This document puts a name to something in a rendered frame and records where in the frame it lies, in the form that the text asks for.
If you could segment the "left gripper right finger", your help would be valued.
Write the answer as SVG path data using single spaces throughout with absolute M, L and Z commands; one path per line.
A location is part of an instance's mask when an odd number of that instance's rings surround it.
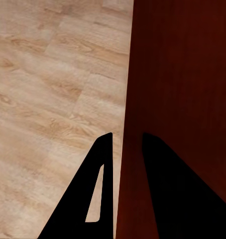
M 161 138 L 142 153 L 159 239 L 226 239 L 226 203 Z

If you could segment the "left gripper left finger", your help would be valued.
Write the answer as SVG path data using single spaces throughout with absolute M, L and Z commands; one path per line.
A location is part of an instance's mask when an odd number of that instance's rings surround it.
M 103 164 L 100 220 L 86 222 Z M 113 239 L 113 133 L 96 139 L 38 239 Z

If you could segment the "storage box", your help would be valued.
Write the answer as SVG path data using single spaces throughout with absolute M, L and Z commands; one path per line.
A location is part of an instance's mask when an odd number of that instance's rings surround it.
M 116 239 L 159 239 L 144 132 L 226 203 L 226 0 L 134 0 L 130 42 Z

